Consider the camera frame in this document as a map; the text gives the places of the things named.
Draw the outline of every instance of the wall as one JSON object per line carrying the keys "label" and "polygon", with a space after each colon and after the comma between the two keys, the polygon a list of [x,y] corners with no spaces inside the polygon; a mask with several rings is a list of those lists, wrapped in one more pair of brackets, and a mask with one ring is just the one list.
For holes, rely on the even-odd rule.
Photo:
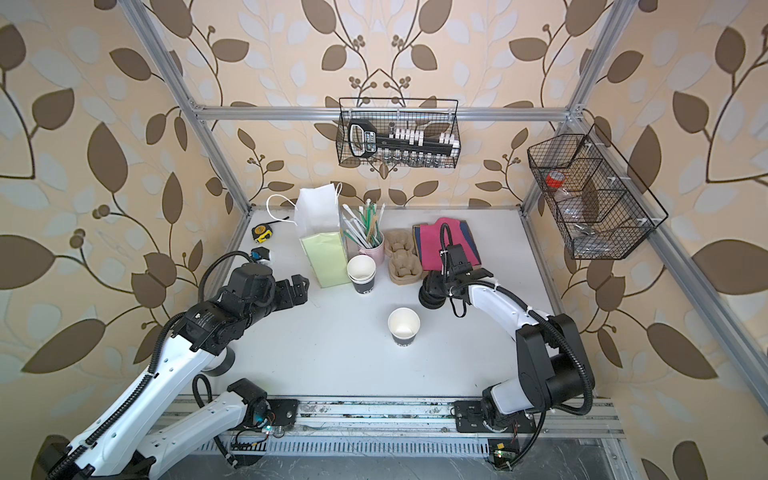
{"label": "wall", "polygon": [[[564,107],[610,8],[603,0],[568,10],[559,0],[145,4],[197,102],[331,108],[349,96]],[[340,167],[330,122],[211,127],[255,204],[273,193],[296,198],[300,187],[342,181],[350,203],[357,201],[352,194],[362,199],[378,191],[390,204],[414,207],[519,204],[531,181],[525,149],[554,131],[546,122],[460,124],[457,173]],[[217,182],[212,186],[216,193]]]}
{"label": "wall", "polygon": [[[757,1],[641,1],[587,109],[763,350],[767,14]],[[531,218],[647,477],[763,478],[768,419],[652,247],[574,262],[549,210]]]}
{"label": "wall", "polygon": [[[113,7],[0,2],[4,478],[117,398],[239,219],[206,192],[208,160]],[[157,114],[164,135],[147,138]]]}

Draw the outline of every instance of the black wire basket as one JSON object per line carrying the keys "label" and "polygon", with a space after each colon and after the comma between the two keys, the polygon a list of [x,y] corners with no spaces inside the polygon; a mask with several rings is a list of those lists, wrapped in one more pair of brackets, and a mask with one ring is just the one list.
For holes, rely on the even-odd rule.
{"label": "black wire basket", "polygon": [[340,98],[339,165],[455,168],[457,109],[458,100],[440,98]]}
{"label": "black wire basket", "polygon": [[[601,152],[601,147],[610,147],[606,136],[594,129],[531,146],[528,163],[571,258],[621,260],[669,213],[618,150],[627,172],[617,173]],[[648,194],[658,211],[648,211],[629,185]]]}

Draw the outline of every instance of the mounting plate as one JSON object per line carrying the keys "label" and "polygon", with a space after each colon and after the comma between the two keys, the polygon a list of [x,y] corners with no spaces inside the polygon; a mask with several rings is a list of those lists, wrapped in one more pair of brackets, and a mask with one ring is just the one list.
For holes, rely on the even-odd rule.
{"label": "mounting plate", "polygon": [[[459,400],[453,402],[454,417],[456,418],[456,431],[459,433],[511,433],[510,429],[504,432],[493,432],[485,426],[482,418],[482,409],[479,401]],[[536,424],[532,419],[525,417],[523,413],[515,414],[518,423],[518,433],[533,433]]]}

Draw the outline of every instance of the paper cup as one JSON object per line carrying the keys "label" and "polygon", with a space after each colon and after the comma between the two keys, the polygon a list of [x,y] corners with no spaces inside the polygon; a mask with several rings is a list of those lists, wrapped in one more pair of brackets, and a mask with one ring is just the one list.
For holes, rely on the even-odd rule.
{"label": "paper cup", "polygon": [[357,293],[368,293],[376,279],[376,262],[367,255],[358,255],[346,264],[346,273]]}
{"label": "paper cup", "polygon": [[392,339],[400,346],[408,346],[416,338],[422,323],[419,315],[410,308],[398,308],[386,321]]}

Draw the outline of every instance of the yellow tape measure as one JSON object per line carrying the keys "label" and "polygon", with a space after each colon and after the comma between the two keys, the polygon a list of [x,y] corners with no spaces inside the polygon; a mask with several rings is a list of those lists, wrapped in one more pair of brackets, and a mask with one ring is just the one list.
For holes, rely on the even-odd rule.
{"label": "yellow tape measure", "polygon": [[272,238],[273,231],[272,227],[270,226],[272,223],[279,222],[280,220],[275,220],[273,222],[267,222],[267,223],[259,223],[254,228],[251,229],[251,234],[253,235],[253,239],[258,243],[264,243],[270,238]]}

